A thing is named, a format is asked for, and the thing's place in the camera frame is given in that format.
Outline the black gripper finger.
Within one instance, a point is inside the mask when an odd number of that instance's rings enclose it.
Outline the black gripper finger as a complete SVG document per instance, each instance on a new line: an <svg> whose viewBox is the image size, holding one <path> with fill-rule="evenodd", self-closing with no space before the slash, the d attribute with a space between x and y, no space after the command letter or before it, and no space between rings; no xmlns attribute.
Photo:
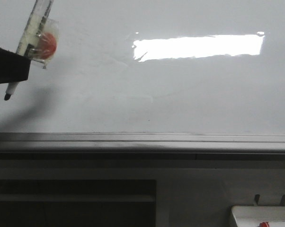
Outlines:
<svg viewBox="0 0 285 227"><path fill-rule="evenodd" d="M0 48L0 84L28 80L30 59Z"/></svg>

